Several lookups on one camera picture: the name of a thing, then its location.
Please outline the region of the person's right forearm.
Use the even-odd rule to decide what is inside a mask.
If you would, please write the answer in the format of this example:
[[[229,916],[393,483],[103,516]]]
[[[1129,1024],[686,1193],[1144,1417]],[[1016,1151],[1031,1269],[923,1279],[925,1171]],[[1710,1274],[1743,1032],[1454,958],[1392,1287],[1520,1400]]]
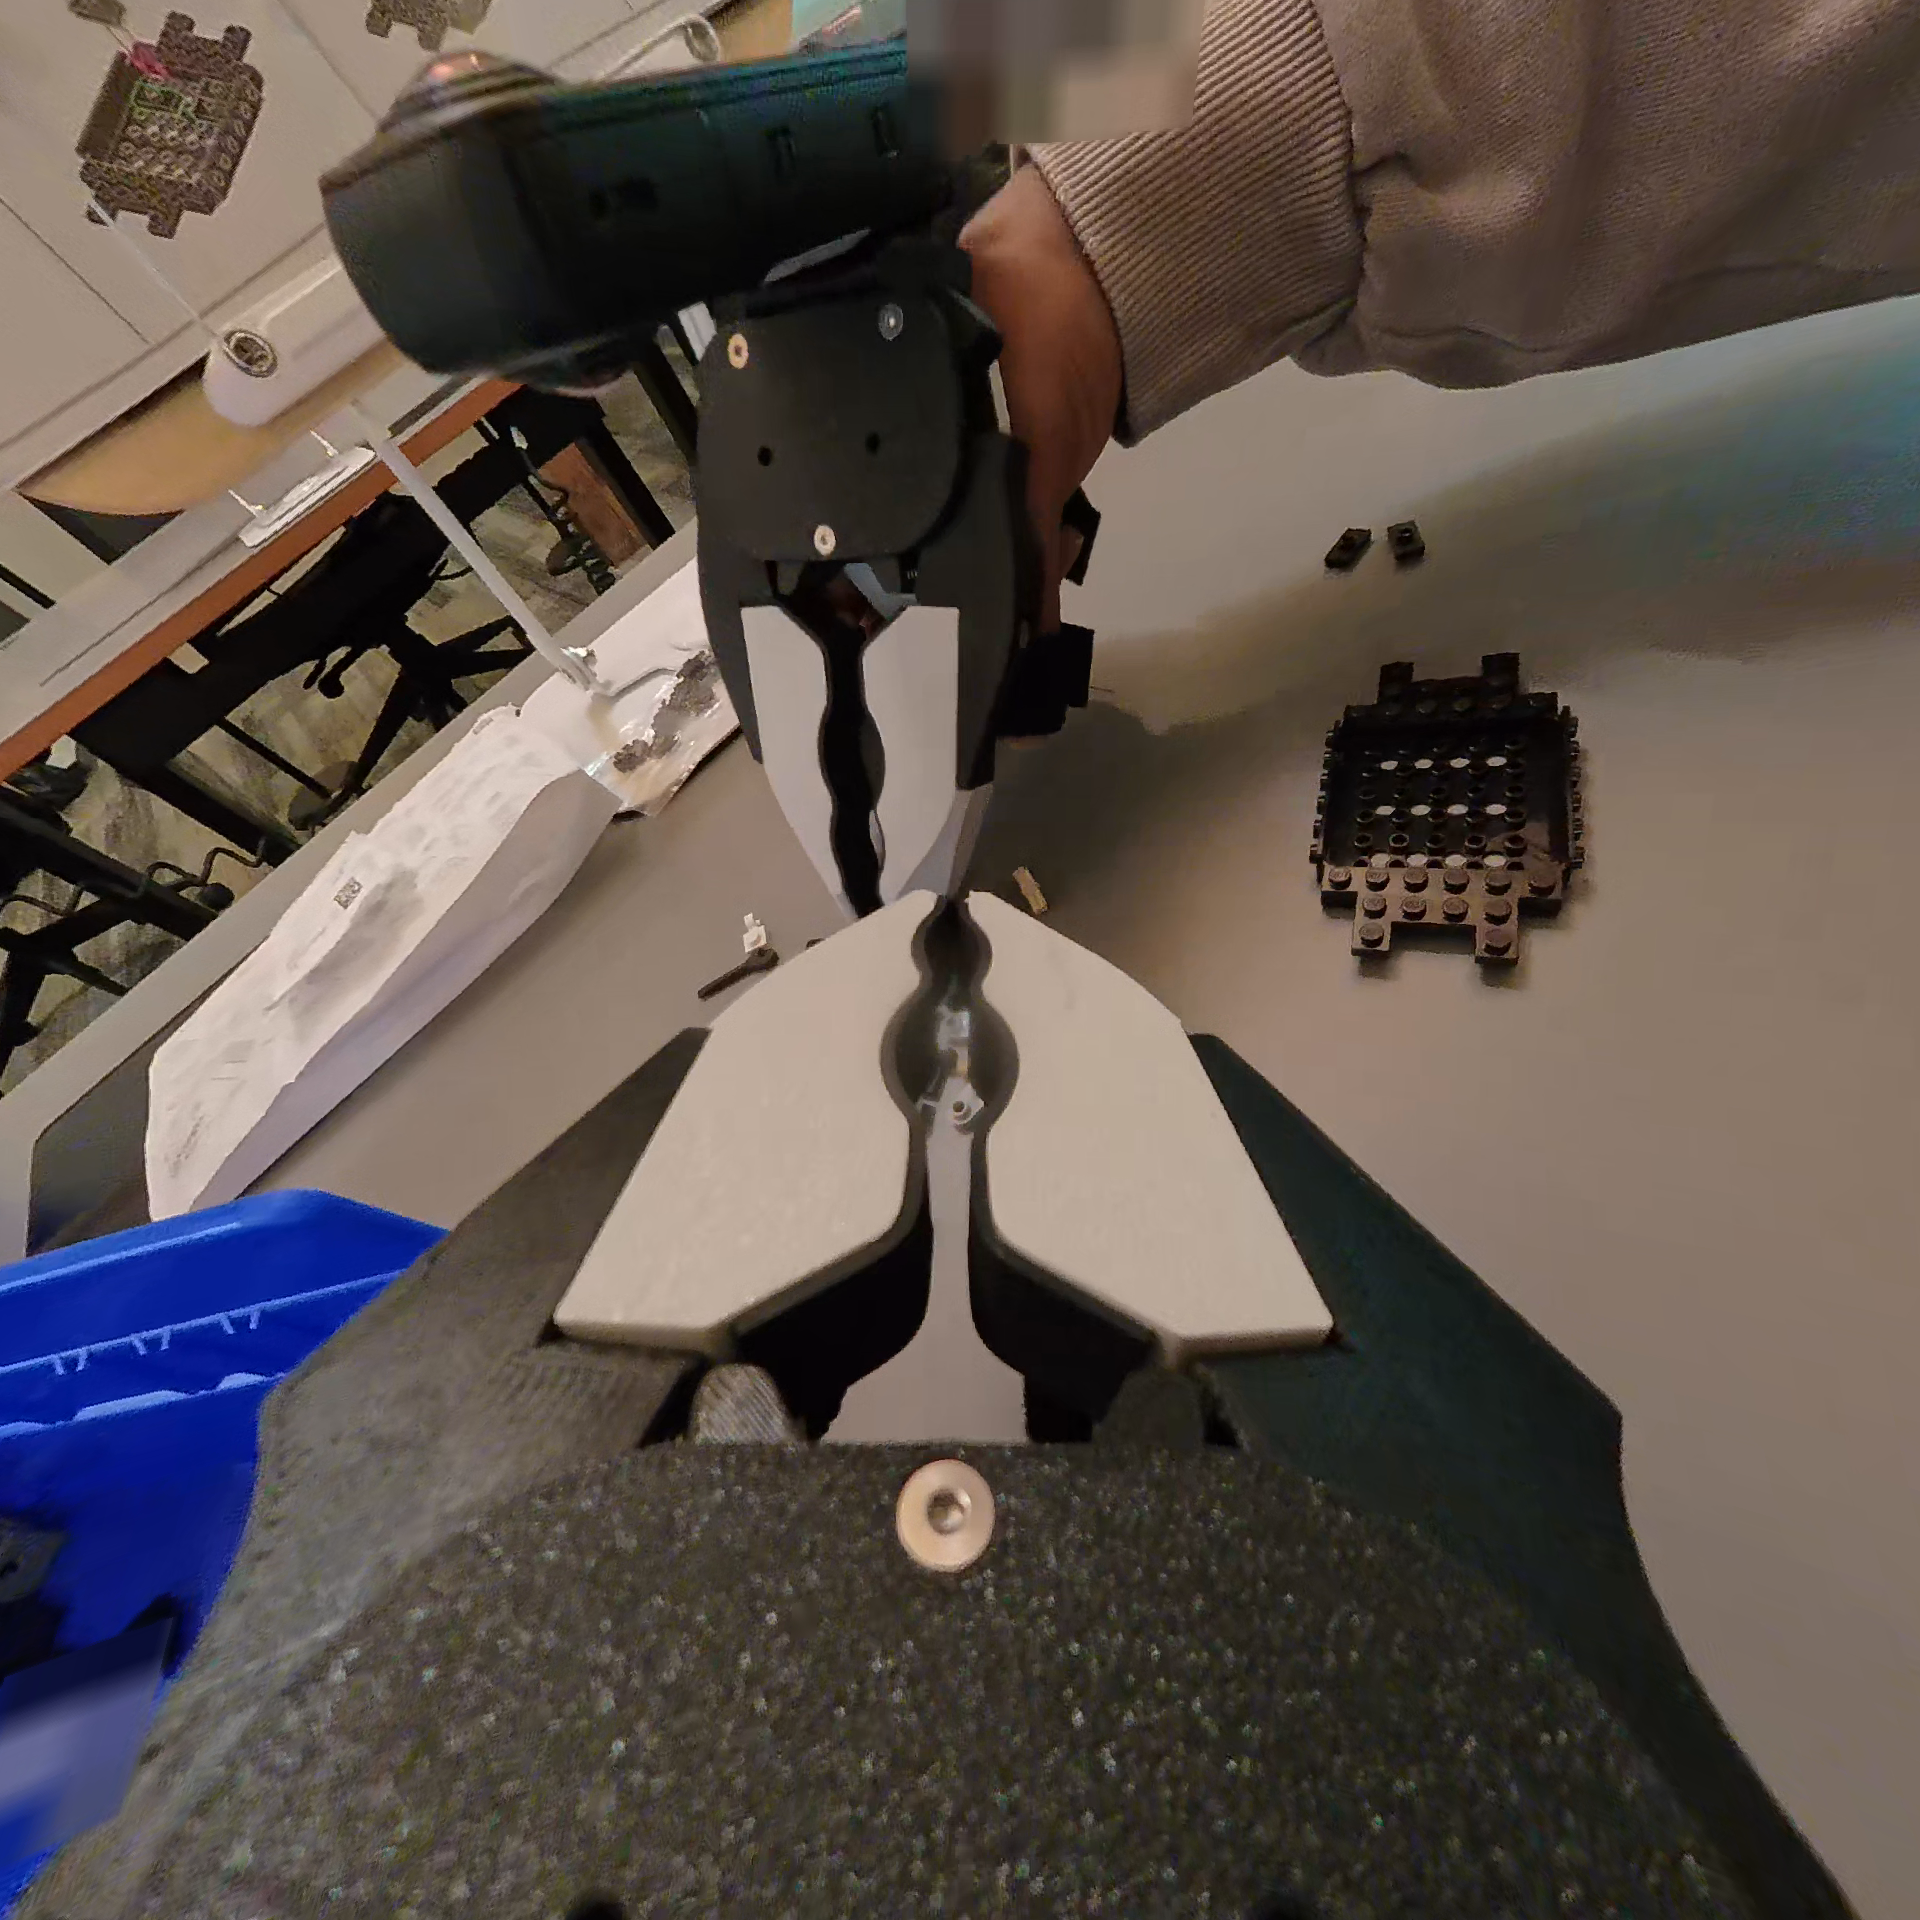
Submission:
[[[1281,360],[1511,387],[1914,296],[1917,6],[1211,4],[1182,127],[1029,156],[1125,441]]]

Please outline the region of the white booklet stand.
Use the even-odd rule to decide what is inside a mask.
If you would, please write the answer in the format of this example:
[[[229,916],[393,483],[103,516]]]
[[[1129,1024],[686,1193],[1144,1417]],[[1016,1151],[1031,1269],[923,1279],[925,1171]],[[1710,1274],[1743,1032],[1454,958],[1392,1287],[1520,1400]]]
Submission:
[[[328,257],[293,280],[210,332],[204,360],[204,397],[233,426],[264,429],[347,378],[342,409],[362,429],[365,445],[398,488],[419,507],[449,550],[482,581],[500,608],[517,624],[534,652],[582,693],[607,708],[637,700],[643,687],[666,687],[682,671],[683,648],[655,637],[613,628],[607,647],[563,647],[521,600],[467,529],[443,505],[404,455],[395,429],[377,424],[360,404],[368,377],[354,366],[386,345],[346,268]]]

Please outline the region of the black-legged table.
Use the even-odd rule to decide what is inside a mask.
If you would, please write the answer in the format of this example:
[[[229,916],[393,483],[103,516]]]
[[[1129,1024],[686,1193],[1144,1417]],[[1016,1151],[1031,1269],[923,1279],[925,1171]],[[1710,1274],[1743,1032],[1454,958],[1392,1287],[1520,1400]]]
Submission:
[[[693,404],[659,350],[607,394],[545,397],[491,380],[458,392],[443,388],[395,426],[402,452],[544,630],[571,650],[595,647],[628,606],[673,581],[693,557],[692,520],[672,524],[616,441],[612,413],[620,409],[643,409],[651,432],[672,441],[673,467],[686,468]],[[381,494],[402,493],[365,437],[354,432],[354,420],[334,418],[329,429],[339,445],[339,483],[315,493],[303,514],[261,544],[249,547],[241,534],[269,516],[249,514],[241,499],[210,501],[155,526],[148,540],[4,640],[6,784],[22,781],[61,740],[77,745],[77,727],[157,663],[199,668],[201,656],[190,645],[196,634],[259,612],[280,584],[318,564],[354,516]],[[497,617],[509,614],[449,550],[408,620],[441,645]],[[534,658],[532,647],[521,661]],[[482,679],[515,671],[521,661]],[[241,727],[243,710],[268,693],[280,693],[305,724],[324,719],[325,697],[299,693],[301,679],[303,671],[296,671],[245,700],[233,724],[271,751]],[[458,685],[464,699],[467,682]],[[356,760],[339,782],[290,762],[338,790]],[[176,771],[222,802],[290,825],[297,840],[291,857],[308,832],[338,814],[297,825],[296,816],[308,812],[305,793],[226,732],[206,732],[176,760]]]

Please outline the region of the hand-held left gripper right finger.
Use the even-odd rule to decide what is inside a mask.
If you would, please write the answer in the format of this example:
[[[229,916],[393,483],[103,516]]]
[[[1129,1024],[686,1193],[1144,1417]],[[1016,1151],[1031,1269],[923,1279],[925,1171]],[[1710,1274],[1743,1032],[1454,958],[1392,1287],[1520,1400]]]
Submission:
[[[1336,1316],[1182,1021],[976,892],[971,1327],[1023,1437],[1081,1443],[1139,1373],[1324,1349]]]

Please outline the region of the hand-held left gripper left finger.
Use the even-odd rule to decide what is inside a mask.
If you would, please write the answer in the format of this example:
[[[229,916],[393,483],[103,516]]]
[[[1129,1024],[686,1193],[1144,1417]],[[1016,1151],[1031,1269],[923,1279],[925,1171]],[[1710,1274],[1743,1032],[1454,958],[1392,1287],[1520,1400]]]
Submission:
[[[553,1306],[560,1337],[753,1366],[816,1440],[905,1351],[934,1222],[899,1034],[938,911],[911,892],[708,1024]]]

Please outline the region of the black office chair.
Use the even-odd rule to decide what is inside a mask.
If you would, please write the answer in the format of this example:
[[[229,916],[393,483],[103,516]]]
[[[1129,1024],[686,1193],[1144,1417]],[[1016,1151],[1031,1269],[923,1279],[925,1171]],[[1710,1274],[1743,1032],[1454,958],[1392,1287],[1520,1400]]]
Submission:
[[[297,825],[321,825],[356,801],[408,722],[447,724],[467,708],[462,682],[500,674],[532,655],[511,617],[441,643],[413,628],[409,614],[449,555],[441,530],[413,499],[381,493],[347,520],[299,581],[280,584],[261,610],[192,637],[199,668],[188,671],[174,658],[155,663],[81,720],[73,739],[150,798],[238,852],[275,867],[297,851],[293,828],[220,801],[201,781],[178,771],[180,757],[204,735],[226,732],[303,790],[305,812],[296,816]],[[245,703],[296,671],[301,671],[301,695],[334,700],[346,671],[375,655],[395,664],[395,682],[338,789],[320,784],[233,724]]]

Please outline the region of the pile of small bricks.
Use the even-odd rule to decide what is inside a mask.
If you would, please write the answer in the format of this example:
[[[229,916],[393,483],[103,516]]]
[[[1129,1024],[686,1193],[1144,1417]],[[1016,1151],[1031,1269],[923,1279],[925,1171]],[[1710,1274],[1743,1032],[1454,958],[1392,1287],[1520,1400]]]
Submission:
[[[746,915],[742,954],[697,989],[718,1012],[697,1067],[700,1115],[742,1155],[801,1138],[876,1151],[944,1126],[970,1138],[990,1112],[974,1072],[977,963],[948,957],[959,929],[913,894],[808,943],[789,963]]]

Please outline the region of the instruction booklet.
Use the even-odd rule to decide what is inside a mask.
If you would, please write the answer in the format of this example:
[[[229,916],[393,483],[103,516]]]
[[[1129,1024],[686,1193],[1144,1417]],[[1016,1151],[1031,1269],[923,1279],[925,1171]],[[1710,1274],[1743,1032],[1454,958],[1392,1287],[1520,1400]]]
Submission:
[[[4,486],[321,252],[320,174],[424,62],[586,79],[718,4],[2,8]]]

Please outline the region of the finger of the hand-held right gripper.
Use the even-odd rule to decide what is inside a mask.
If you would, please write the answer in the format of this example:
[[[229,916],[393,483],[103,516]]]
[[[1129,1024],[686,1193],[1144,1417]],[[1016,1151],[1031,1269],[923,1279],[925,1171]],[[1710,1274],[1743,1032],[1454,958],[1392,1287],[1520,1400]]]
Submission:
[[[830,618],[816,632],[784,606],[743,612],[758,760],[808,860],[849,918],[882,908],[877,735],[863,685],[865,637]]]
[[[876,732],[877,900],[954,899],[993,786],[958,775],[958,612],[908,606],[868,643],[862,695]]]

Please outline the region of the printed white paper bag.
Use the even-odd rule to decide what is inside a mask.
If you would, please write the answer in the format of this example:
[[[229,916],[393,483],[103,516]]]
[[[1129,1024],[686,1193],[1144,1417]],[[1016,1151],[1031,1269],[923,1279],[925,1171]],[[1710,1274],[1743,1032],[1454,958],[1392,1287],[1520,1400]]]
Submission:
[[[157,1046],[150,1216],[238,1198],[547,912],[618,797],[515,708],[347,835]]]

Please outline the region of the blue plastic bin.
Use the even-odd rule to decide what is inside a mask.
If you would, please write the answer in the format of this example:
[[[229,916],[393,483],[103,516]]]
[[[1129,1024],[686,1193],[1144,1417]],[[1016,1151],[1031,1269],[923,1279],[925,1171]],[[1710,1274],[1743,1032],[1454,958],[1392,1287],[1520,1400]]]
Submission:
[[[268,1193],[4,1267],[4,1719],[162,1703],[227,1585],[275,1384],[443,1239]]]

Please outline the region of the black brick chassis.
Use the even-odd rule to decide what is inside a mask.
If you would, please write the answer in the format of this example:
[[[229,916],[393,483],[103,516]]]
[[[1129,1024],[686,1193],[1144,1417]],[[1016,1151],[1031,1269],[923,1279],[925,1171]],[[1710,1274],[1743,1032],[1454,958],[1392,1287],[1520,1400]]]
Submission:
[[[1382,667],[1324,736],[1308,843],[1356,964],[1439,944],[1483,975],[1515,969],[1586,864],[1583,775],[1576,714],[1515,652],[1459,674]]]

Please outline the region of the person's right hand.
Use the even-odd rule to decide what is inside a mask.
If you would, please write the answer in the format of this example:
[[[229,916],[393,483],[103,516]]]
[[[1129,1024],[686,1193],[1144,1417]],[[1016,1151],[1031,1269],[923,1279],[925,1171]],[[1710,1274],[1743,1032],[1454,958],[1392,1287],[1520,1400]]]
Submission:
[[[1123,392],[1107,300],[1042,170],[1028,163],[959,234],[971,300],[1000,335],[998,373],[1012,437],[1026,450],[1026,499],[1039,552],[1038,628],[1062,623],[1072,564],[1066,513],[1103,455]]]

